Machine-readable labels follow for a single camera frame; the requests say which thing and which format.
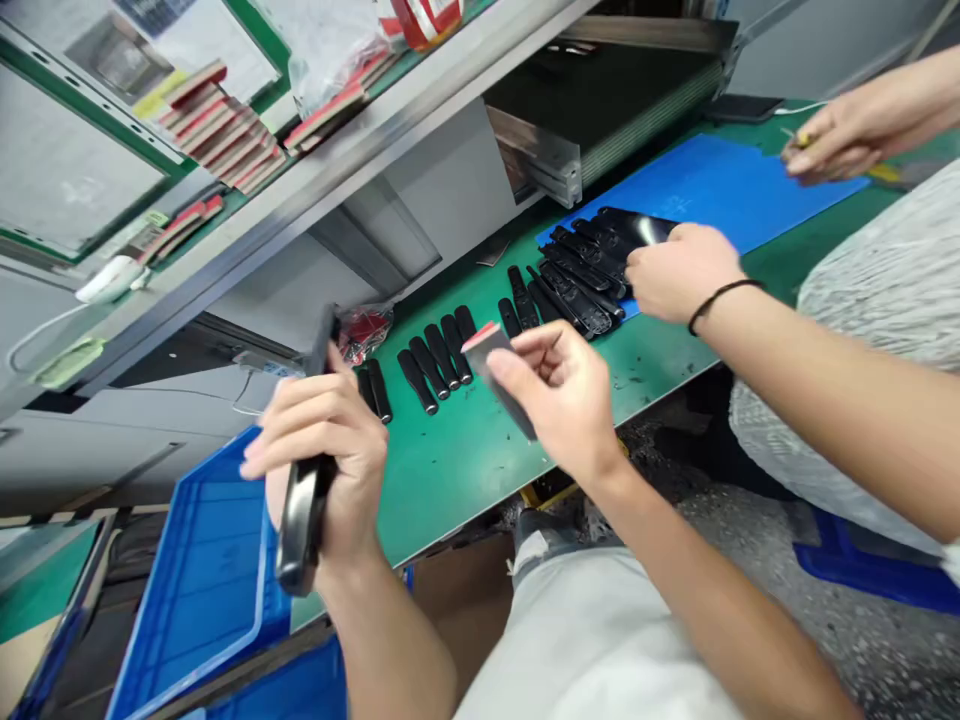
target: cable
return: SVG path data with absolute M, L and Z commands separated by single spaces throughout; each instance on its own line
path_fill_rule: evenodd
M 243 387 L 240 388 L 240 394 L 237 395 L 237 399 L 230 403 L 230 409 L 234 412 L 238 412 L 241 415 L 250 415 L 252 417 L 260 417 L 263 415 L 262 412 L 253 410 L 251 408 L 237 407 L 237 403 L 240 402 L 240 398 L 243 397 L 243 394 L 247 391 L 247 388 L 250 387 L 250 380 L 253 378 L 253 370 L 247 371 L 247 379 L 243 383 Z
M 773 111 L 773 114 L 774 115 L 796 115 L 797 113 L 806 112 L 807 110 L 813 110 L 814 108 L 823 107 L 829 102 L 830 102 L 829 100 L 822 100 L 821 102 L 818 102 L 818 103 L 811 103 L 810 105 L 804 105 L 802 108 L 793 108 L 793 109 L 777 108 L 776 110 Z
M 224 397 L 223 395 L 214 395 L 213 393 L 205 393 L 201 390 L 184 390 L 181 388 L 139 388 L 139 387 L 129 387 L 129 388 L 104 388 L 105 390 L 121 390 L 123 392 L 179 392 L 185 393 L 186 395 L 201 395 L 203 397 L 213 398 L 214 400 L 224 400 L 230 403 L 230 409 L 234 412 L 238 412 L 241 415 L 250 415 L 253 417 L 260 417 L 263 415 L 263 412 L 260 410 L 254 410 L 253 408 L 238 407 L 237 403 L 240 402 L 240 398 L 243 397 L 244 393 L 247 392 L 247 388 L 250 387 L 250 381 L 253 379 L 253 370 L 247 371 L 247 379 L 243 382 L 243 387 L 240 388 L 240 392 L 235 399 Z
M 203 395 L 203 397 L 212 397 L 214 400 L 226 400 L 231 402 L 230 398 L 224 397 L 223 395 L 214 395 L 212 393 L 200 392 L 199 390 L 181 390 L 180 388 L 104 388 L 104 390 L 121 390 L 123 392 L 182 392 L 187 395 Z
M 57 315 L 57 316 L 54 317 L 54 318 L 50 318 L 50 319 L 47 320 L 45 323 L 37 326 L 36 328 L 34 328 L 33 330 L 31 330 L 29 333 L 27 333 L 26 335 L 24 335 L 22 338 L 20 338 L 20 340 L 18 340 L 18 341 L 16 342 L 16 344 L 15 344 L 12 348 L 10 348 L 9 351 L 7 351 L 7 369 L 9 369 L 10 372 L 12 372 L 14 375 L 22 375 L 22 374 L 26 373 L 27 370 L 25 370 L 24 368 L 22 368 L 22 367 L 20 367 L 19 365 L 17 365 L 17 355 L 20 353 L 20 351 L 23 350 L 23 348 L 24 348 L 28 343 L 30 343 L 30 342 L 32 342 L 33 340 L 35 340 L 36 337 L 37 337 L 40 333 L 42 333 L 44 330 L 46 330 L 47 328 L 49 328 L 49 327 L 52 326 L 52 325 L 56 325 L 56 324 L 57 324 L 58 322 L 60 322 L 61 320 L 66 320 L 68 317 L 70 317 L 71 315 L 74 315 L 74 314 L 80 312 L 80 311 L 83 310 L 85 307 L 87 307 L 86 304 L 76 305 L 76 306 L 70 308 L 69 310 L 67 310 L 66 312 L 60 313 L 59 315 Z

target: gray floor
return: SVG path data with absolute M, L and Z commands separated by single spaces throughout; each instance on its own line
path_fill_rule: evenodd
M 960 618 L 808 575 L 792 548 L 796 504 L 714 483 L 699 470 L 664 459 L 653 447 L 657 427 L 695 431 L 703 424 L 678 395 L 621 428 L 620 435 L 650 482 L 813 637 L 867 717 L 960 717 Z M 793 520 L 785 509 L 789 505 Z

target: white device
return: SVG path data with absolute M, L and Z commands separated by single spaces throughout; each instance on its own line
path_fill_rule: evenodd
M 143 272 L 143 265 L 132 257 L 117 255 L 90 282 L 77 290 L 74 297 L 86 305 L 113 302 L 129 290 Z

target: blue plastic bin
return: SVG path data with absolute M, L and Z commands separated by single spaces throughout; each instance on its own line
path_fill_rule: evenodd
M 176 487 L 107 720 L 136 720 L 285 637 L 262 482 L 238 472 L 249 428 Z
M 347 720 L 347 677 L 336 636 L 326 645 L 208 708 L 191 720 Z

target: hand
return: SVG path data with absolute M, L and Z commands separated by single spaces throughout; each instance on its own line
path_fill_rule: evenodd
M 329 353 L 336 372 L 277 384 L 260 418 L 263 432 L 247 447 L 240 468 L 248 479 L 266 474 L 267 508 L 279 527 L 290 464 L 320 453 L 336 458 L 340 472 L 327 496 L 318 577 L 381 553 L 377 511 L 388 439 L 333 343 Z
M 570 323 L 557 320 L 494 350 L 487 366 L 530 416 L 543 449 L 589 493 L 623 461 L 613 430 L 610 373 Z
M 954 48 L 832 100 L 797 132 L 809 146 L 792 140 L 781 157 L 804 184 L 848 180 L 958 122 L 960 48 Z
M 719 288 L 746 277 L 723 233 L 693 223 L 675 227 L 668 242 L 630 253 L 626 274 L 645 315 L 683 325 Z

